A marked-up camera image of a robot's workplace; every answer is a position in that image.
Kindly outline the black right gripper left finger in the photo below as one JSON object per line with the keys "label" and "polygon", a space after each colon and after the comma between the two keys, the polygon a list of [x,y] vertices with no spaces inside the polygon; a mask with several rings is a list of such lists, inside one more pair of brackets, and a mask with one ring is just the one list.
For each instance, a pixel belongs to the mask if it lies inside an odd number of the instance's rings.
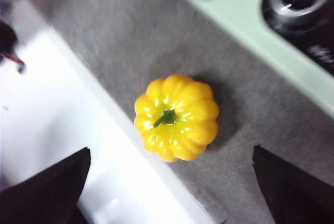
{"label": "black right gripper left finger", "polygon": [[90,164],[85,147],[1,191],[1,223],[87,223],[77,203]]}

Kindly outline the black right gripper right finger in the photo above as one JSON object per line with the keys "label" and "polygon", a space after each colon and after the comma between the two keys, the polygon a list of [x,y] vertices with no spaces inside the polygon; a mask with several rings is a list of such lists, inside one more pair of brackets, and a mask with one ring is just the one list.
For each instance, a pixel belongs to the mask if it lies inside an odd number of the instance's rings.
{"label": "black right gripper right finger", "polygon": [[333,223],[333,186],[262,148],[253,168],[275,223]]}

